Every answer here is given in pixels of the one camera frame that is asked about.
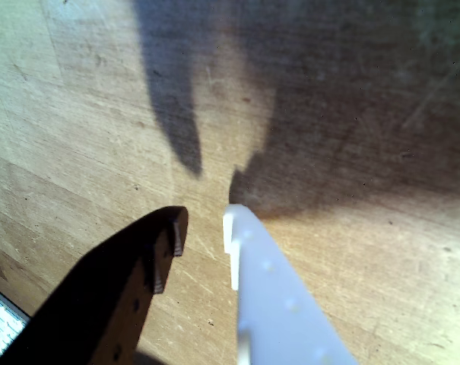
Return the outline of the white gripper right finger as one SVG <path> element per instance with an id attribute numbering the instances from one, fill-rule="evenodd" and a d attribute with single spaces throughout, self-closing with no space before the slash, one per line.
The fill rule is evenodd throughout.
<path id="1" fill-rule="evenodd" d="M 244 205 L 223 216 L 224 251 L 238 294 L 238 364 L 355 364 L 263 223 Z"/>

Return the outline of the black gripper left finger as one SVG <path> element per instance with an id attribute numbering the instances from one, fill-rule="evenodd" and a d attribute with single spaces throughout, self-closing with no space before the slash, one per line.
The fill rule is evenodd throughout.
<path id="1" fill-rule="evenodd" d="M 183 206 L 157 209 L 85 254 L 9 345 L 8 362 L 132 364 L 188 218 Z"/>

